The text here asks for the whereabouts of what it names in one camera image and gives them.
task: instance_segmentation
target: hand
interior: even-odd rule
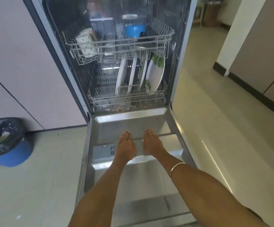
[[[132,140],[130,132],[126,131],[119,138],[118,145],[116,147],[115,158],[122,158],[126,162],[132,160],[136,155],[135,143]]]
[[[142,142],[144,151],[155,158],[157,158],[157,155],[160,153],[166,151],[158,135],[156,135],[153,130],[146,129],[144,131],[144,139]]]

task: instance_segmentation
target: person's left hand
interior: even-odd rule
[[[126,131],[119,138],[118,145],[116,147],[115,157],[123,158],[126,161],[130,161],[136,155],[135,143],[132,140],[130,132]]]

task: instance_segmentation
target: forearm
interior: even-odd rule
[[[168,175],[181,161],[165,150],[156,156]],[[192,168],[178,165],[172,181],[196,220],[205,227],[262,226],[235,197],[214,177]]]
[[[110,226],[121,173],[127,160],[115,157],[108,170],[78,203],[69,226]]]

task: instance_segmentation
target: person's right arm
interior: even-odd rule
[[[150,129],[145,130],[143,148],[161,163],[168,175],[173,166],[182,162],[164,149],[158,136]],[[266,227],[213,176],[180,164],[173,170],[171,179],[203,227]]]

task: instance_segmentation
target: person's left arm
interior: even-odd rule
[[[111,166],[78,203],[69,227],[111,226],[120,176],[125,165],[133,159],[135,154],[136,148],[131,133],[126,131],[119,138],[115,158]]]

